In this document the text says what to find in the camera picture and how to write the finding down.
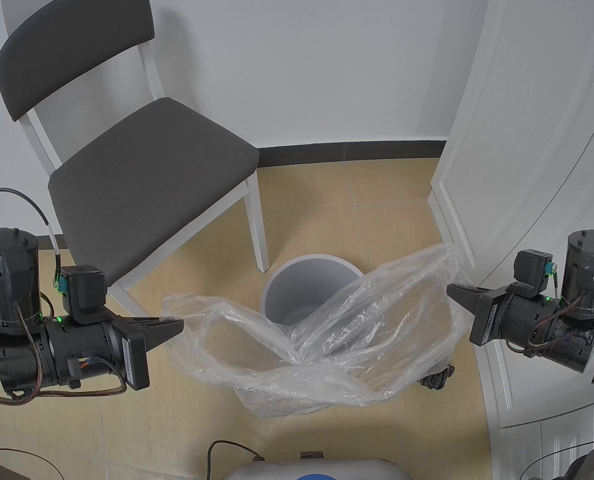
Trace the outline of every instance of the white chair frame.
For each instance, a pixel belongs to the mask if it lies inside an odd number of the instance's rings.
[[[153,100],[164,97],[164,90],[161,86],[159,74],[157,73],[150,41],[137,45],[137,48],[140,53],[141,64],[146,72],[146,78]],[[35,109],[31,109],[21,116],[19,122],[39,161],[48,173],[48,176],[50,176],[55,169],[61,166],[61,160],[53,148],[50,139],[48,139],[48,135],[46,135]],[[150,316],[133,299],[128,293],[128,290],[185,244],[192,236],[196,235],[201,229],[206,227],[241,198],[244,198],[246,204],[248,225],[250,226],[250,234],[253,240],[257,268],[261,272],[266,272],[270,264],[268,261],[268,247],[266,246],[266,233],[264,231],[264,218],[261,210],[257,171],[255,171],[195,220],[181,228],[172,238],[161,244],[150,256],[133,268],[133,270],[110,286],[108,288],[109,294],[131,315]]]

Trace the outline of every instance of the clear plastic bag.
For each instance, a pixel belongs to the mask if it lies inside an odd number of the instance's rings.
[[[443,371],[473,317],[446,295],[465,283],[461,255],[438,244],[384,264],[285,330],[223,298],[171,295],[162,318],[183,318],[167,342],[186,374],[233,388],[259,416],[391,399]]]

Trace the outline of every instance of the chair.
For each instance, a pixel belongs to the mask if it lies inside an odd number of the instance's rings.
[[[50,176],[73,259],[100,268],[109,293],[134,316],[147,314],[128,289],[241,198],[257,266],[269,268],[259,151],[164,96],[150,46],[154,35],[149,0],[53,0],[0,50],[2,98]],[[62,164],[35,105],[133,46],[154,101]]]

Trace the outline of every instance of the blue circle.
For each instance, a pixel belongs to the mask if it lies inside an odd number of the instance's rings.
[[[297,480],[334,480],[334,478],[332,476],[315,473],[314,475],[306,475],[299,477],[297,478]]]

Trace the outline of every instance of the chair backrest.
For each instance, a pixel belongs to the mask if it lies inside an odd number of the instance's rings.
[[[85,72],[155,36],[149,0],[53,0],[0,50],[0,91],[17,121]]]

